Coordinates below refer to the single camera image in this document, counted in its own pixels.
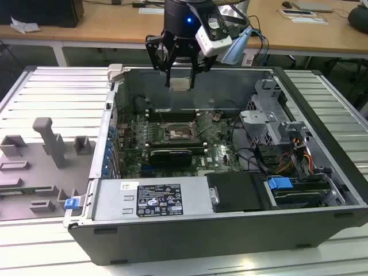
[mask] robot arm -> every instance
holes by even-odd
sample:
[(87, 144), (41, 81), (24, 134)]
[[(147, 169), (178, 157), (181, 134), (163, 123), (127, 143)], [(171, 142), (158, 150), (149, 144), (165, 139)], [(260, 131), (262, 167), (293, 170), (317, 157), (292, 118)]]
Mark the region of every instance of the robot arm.
[[(160, 44), (167, 49), (163, 59), (157, 54)], [(229, 29), (212, 0), (166, 0), (161, 36), (147, 36), (145, 46), (154, 69), (166, 73), (166, 87), (170, 87), (170, 70), (176, 58), (189, 58), (193, 88), (196, 74), (208, 72), (218, 54), (231, 44)], [(198, 62), (200, 51), (205, 57)]]

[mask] computer case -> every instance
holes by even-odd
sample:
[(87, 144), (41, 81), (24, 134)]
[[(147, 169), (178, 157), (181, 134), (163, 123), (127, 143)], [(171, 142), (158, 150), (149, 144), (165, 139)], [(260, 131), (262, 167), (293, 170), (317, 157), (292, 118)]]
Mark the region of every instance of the computer case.
[(82, 0), (0, 0), (0, 24), (11, 17), (26, 23), (74, 28), (81, 20)]

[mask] paper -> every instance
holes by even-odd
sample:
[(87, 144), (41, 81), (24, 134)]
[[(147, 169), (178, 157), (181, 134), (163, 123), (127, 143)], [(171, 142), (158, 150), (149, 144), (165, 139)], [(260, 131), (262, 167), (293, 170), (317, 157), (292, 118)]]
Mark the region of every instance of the paper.
[(292, 19), (295, 23), (310, 23), (310, 24), (323, 24), (328, 25), (326, 20), (322, 18), (310, 18), (310, 17), (297, 17)]
[(158, 9), (154, 7), (140, 7), (138, 12), (142, 14), (163, 14), (164, 9)]
[(15, 20), (13, 17), (11, 18), (11, 21), (12, 23), (10, 24), (10, 27), (22, 33), (23, 35), (28, 32), (38, 32), (41, 30), (37, 23), (23, 23)]

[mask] white table leg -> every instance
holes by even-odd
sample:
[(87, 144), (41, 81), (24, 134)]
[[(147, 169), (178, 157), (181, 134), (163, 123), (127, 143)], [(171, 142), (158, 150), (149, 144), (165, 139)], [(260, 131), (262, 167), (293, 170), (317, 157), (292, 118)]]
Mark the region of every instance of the white table leg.
[(62, 43), (57, 43), (52, 46), (53, 53), (55, 54), (57, 64), (61, 67), (69, 66), (69, 62), (64, 55)]

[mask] sticker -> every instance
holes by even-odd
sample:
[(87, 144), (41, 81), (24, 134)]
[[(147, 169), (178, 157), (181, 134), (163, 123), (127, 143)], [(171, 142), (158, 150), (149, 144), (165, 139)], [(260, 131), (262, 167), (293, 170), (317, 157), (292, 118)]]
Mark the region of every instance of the sticker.
[(132, 181), (132, 182), (121, 182), (120, 183), (120, 190), (136, 190), (139, 185), (139, 182)]
[(137, 187), (137, 216), (177, 216), (183, 214), (180, 184)]

